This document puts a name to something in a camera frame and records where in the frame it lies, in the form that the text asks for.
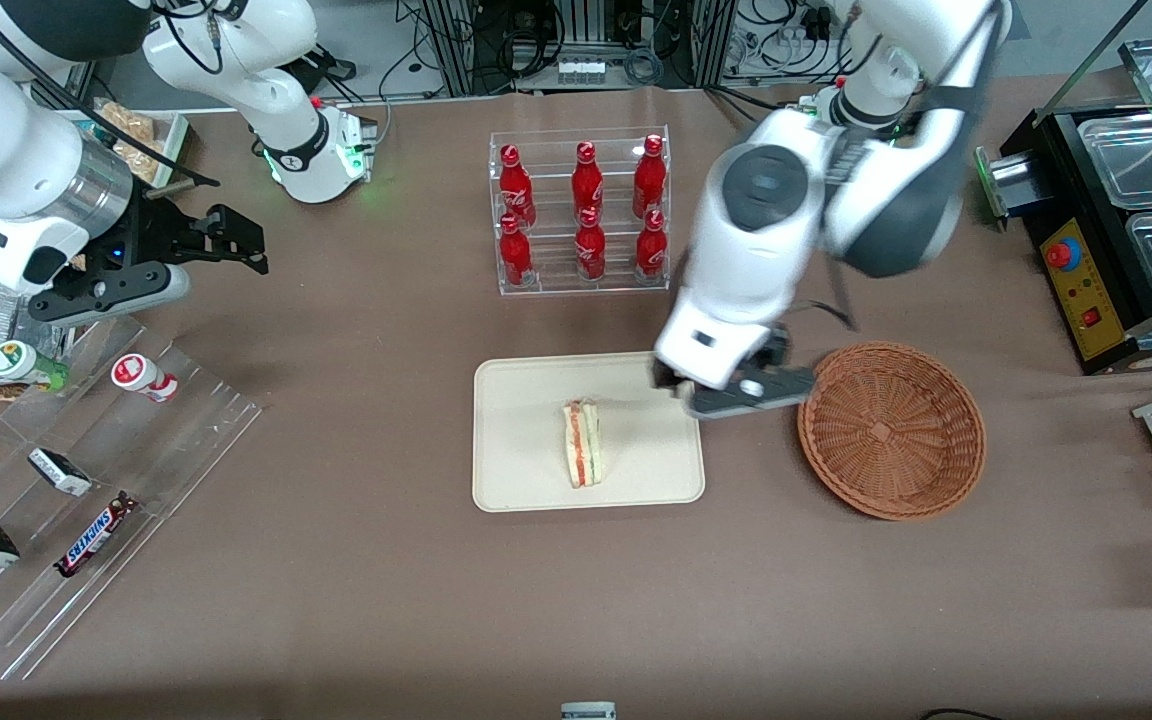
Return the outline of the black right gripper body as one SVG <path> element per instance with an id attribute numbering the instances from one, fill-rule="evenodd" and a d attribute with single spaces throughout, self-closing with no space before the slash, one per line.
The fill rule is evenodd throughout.
<path id="1" fill-rule="evenodd" d="M 198 219 L 168 199 L 132 195 L 109 232 L 88 242 L 86 270 L 118 270 L 141 263 L 179 265 L 211 262 L 209 240 Z"/>

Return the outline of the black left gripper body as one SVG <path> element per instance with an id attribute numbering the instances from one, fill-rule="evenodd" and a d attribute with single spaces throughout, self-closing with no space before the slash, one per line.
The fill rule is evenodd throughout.
<path id="1" fill-rule="evenodd" d="M 727 391 L 781 366 L 791 347 L 785 325 L 668 325 L 655 343 L 649 377 L 658 389 Z"/>

